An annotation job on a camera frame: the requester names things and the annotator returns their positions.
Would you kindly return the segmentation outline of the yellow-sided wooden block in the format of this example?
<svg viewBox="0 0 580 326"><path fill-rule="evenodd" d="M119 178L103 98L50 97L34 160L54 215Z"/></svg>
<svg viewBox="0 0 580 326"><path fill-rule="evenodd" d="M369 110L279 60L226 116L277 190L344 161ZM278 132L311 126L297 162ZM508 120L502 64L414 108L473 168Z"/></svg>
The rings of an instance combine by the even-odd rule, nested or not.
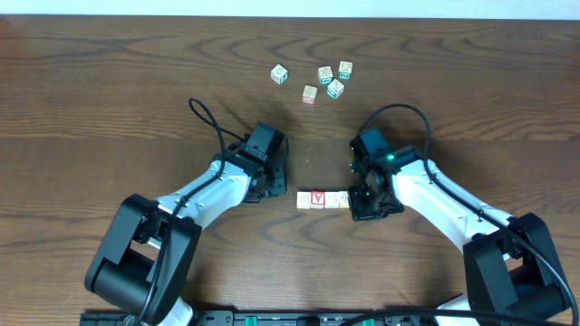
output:
<svg viewBox="0 0 580 326"><path fill-rule="evenodd" d="M349 195L346 190L339 192L339 208L340 209L349 209Z"/></svg>

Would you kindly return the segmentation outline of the plain white wooden block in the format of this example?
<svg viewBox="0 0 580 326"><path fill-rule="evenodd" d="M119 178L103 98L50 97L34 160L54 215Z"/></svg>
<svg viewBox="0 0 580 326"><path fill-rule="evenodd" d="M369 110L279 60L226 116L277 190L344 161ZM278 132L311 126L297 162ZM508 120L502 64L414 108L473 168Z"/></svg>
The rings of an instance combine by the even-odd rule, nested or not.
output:
<svg viewBox="0 0 580 326"><path fill-rule="evenodd" d="M336 209L340 206L340 193L327 191L324 193L324 207L327 209Z"/></svg>

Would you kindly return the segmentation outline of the yellow-edged wooden block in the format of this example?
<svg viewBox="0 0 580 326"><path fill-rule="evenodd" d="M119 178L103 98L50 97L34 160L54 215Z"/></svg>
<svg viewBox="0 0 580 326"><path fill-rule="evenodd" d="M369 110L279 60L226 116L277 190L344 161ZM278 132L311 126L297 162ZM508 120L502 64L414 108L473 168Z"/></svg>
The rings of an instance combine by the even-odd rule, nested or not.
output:
<svg viewBox="0 0 580 326"><path fill-rule="evenodd" d="M310 209L311 208L311 193L306 191L298 191L296 193L296 208Z"/></svg>

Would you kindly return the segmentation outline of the red letter A block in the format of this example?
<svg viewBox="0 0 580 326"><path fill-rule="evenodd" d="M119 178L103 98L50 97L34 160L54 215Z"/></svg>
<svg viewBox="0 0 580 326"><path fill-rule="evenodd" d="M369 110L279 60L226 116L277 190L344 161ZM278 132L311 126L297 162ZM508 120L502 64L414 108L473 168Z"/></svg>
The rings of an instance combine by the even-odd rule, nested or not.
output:
<svg viewBox="0 0 580 326"><path fill-rule="evenodd" d="M325 207L325 192L324 191L312 191L310 198L311 208L324 208Z"/></svg>

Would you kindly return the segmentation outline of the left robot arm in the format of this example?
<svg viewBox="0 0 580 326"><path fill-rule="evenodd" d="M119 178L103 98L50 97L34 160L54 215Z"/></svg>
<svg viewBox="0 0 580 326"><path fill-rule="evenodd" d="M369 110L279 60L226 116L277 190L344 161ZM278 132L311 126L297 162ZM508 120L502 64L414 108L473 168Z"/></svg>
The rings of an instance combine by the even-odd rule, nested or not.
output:
<svg viewBox="0 0 580 326"><path fill-rule="evenodd" d="M84 278L86 290L122 309L126 325L188 325L181 298L202 231L229 208L286 192L285 135L265 123L215 155L183 188L123 200Z"/></svg>

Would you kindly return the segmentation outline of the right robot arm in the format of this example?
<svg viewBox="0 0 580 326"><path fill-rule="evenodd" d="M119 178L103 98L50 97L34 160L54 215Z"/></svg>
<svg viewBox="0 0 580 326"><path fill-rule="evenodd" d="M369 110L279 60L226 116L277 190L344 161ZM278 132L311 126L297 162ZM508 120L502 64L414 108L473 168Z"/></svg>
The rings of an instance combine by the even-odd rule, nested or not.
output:
<svg viewBox="0 0 580 326"><path fill-rule="evenodd" d="M370 221L411 208L462 253L467 291L439 306L439 325L505 325L509 318L546 321L577 304L545 222L514 217L471 195L418 149L391 147L368 129L351 141L348 190L353 220Z"/></svg>

